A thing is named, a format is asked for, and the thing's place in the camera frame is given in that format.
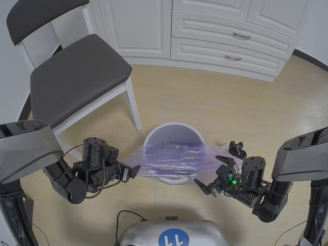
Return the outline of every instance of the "metal handle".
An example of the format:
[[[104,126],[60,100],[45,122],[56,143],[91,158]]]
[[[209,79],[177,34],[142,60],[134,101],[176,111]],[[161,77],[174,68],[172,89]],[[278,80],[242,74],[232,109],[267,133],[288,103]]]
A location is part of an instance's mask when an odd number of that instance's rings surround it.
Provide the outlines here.
[[[250,36],[250,35],[249,35],[249,36],[246,36],[246,35],[240,35],[240,34],[237,34],[236,32],[233,32],[232,34],[235,35],[235,36],[238,36],[238,37],[244,38],[244,39],[251,39],[251,36]]]
[[[235,57],[231,57],[231,56],[228,56],[228,55],[226,55],[226,58],[232,59],[232,60],[241,60],[241,57],[240,58],[235,58]]]

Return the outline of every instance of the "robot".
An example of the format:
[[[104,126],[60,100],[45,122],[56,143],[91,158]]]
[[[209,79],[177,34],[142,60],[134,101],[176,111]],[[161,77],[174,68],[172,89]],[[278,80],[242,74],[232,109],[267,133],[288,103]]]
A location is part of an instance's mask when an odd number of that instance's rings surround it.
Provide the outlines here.
[[[24,208],[20,178],[43,169],[53,189],[78,204],[98,195],[114,179],[127,182],[137,175],[140,166],[117,162],[117,155],[118,150],[104,140],[87,138],[82,161],[70,168],[47,124],[24,120],[0,125],[0,209],[17,244],[38,245]],[[274,221],[281,213],[293,181],[311,180],[308,219],[297,246],[322,246],[328,214],[328,127],[284,142],[277,152],[272,182],[263,180],[262,157],[245,158],[241,173],[232,159],[216,158],[225,163],[217,169],[217,178],[208,186],[195,179],[197,185],[206,195],[218,197],[223,192],[237,199],[263,222]],[[95,195],[87,197],[87,192]],[[207,245],[231,246],[213,222],[174,219],[157,223],[143,219],[125,230],[120,245],[198,246],[205,240]]]

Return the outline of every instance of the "garbage bag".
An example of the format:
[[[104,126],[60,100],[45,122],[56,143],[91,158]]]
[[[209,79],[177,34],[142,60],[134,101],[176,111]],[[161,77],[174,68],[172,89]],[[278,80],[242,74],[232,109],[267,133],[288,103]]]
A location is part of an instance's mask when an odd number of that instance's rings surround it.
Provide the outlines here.
[[[221,155],[233,158],[241,170],[242,160],[229,153],[229,144],[222,146],[203,143],[199,146],[169,144],[156,141],[137,148],[122,162],[129,166],[140,165],[137,176],[175,185],[213,181],[215,171],[223,163],[215,158]]]

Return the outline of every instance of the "bucket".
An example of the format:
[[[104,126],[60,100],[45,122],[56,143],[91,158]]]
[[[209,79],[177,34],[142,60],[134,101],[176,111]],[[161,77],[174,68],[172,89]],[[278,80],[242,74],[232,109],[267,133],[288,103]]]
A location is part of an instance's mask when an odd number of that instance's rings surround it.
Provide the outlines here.
[[[198,146],[205,142],[196,129],[180,122],[169,122],[154,128],[144,144],[155,141],[188,146]]]

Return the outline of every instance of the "white logo symbol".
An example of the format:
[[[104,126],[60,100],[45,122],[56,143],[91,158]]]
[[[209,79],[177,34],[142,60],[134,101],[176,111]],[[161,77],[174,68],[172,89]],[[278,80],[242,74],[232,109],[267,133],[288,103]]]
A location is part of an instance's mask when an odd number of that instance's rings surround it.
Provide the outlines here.
[[[173,242],[171,242],[169,244],[169,241],[167,239],[167,236],[164,236],[164,240],[165,240],[165,246],[172,246],[173,245]],[[179,242],[179,236],[178,236],[178,234],[175,235],[175,244],[176,244],[176,246],[180,246],[181,244],[183,244],[183,241],[182,242]]]

